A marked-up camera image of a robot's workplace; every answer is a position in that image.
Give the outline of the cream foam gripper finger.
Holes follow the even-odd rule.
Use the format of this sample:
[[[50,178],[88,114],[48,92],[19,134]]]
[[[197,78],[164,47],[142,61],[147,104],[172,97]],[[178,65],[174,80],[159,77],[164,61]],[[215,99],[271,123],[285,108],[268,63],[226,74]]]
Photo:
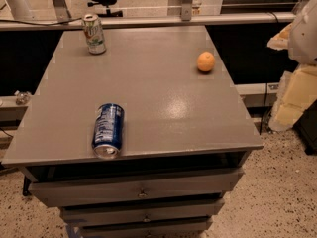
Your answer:
[[[317,66],[301,64],[295,72],[286,71],[276,96],[268,126],[273,131],[285,131],[317,100]]]
[[[279,33],[270,38],[267,43],[267,46],[277,51],[287,50],[291,27],[292,24],[288,24]]]

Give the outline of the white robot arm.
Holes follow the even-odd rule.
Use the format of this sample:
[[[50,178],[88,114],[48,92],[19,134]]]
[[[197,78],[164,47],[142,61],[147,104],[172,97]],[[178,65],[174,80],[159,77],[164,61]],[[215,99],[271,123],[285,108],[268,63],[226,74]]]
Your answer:
[[[298,63],[294,72],[285,72],[280,79],[268,122],[271,130],[285,131],[317,100],[317,0],[303,5],[294,21],[272,37],[267,46],[288,50],[288,56]]]

